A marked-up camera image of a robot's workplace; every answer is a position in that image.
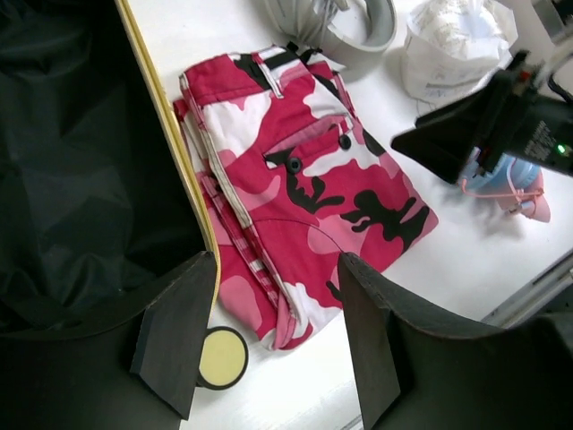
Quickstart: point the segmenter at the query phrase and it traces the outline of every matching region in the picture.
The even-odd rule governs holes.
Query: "camouflage fabric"
[[[295,348],[338,314],[341,251],[384,271],[438,224],[327,63],[270,47],[196,64],[180,83],[220,301],[265,347]]]

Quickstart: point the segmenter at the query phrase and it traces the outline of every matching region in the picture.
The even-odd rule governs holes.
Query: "black button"
[[[340,148],[347,151],[350,149],[350,146],[352,146],[352,141],[347,135],[343,134],[338,138],[338,144],[340,145]]]
[[[286,161],[286,170],[288,173],[298,173],[303,168],[303,162],[297,157],[292,157]]]

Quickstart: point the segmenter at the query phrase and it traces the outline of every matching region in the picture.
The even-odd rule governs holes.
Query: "round yellow object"
[[[241,377],[247,360],[243,340],[228,330],[212,331],[203,344],[199,372],[214,387],[226,387]]]

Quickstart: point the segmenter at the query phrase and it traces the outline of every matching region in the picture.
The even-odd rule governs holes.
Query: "white bag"
[[[410,96],[442,105],[476,90],[510,58],[513,12],[493,0],[429,0],[408,16],[402,79]]]

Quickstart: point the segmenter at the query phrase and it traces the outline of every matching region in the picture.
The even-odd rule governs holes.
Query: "yellow trim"
[[[143,73],[143,77],[145,78],[145,82],[147,83],[148,91],[150,92],[151,99],[155,105],[155,110],[158,113],[161,126],[163,127],[163,132],[169,142],[171,155],[173,156],[174,162],[179,170],[179,176],[184,183],[185,191],[187,192],[193,211],[195,212],[195,216],[201,226],[203,240],[205,241],[207,250],[215,254],[215,260],[217,261],[217,277],[215,279],[215,294],[211,305],[212,313],[217,301],[218,285],[221,280],[220,255],[218,252],[215,232],[210,223],[205,201],[201,198],[201,189],[195,178],[195,172],[193,171],[189,153],[187,152],[187,148],[185,147],[184,140],[181,136],[181,131],[175,117],[175,113],[173,112],[171,103],[163,91],[161,80],[158,77],[158,73],[151,61],[150,53],[145,46],[143,37],[141,36],[135,18],[133,17],[132,9],[128,5],[128,0],[115,0],[115,4],[117,5],[117,9],[124,23],[125,32],[127,33],[132,45],[133,53],[135,54],[137,62],[140,65],[141,72]]]

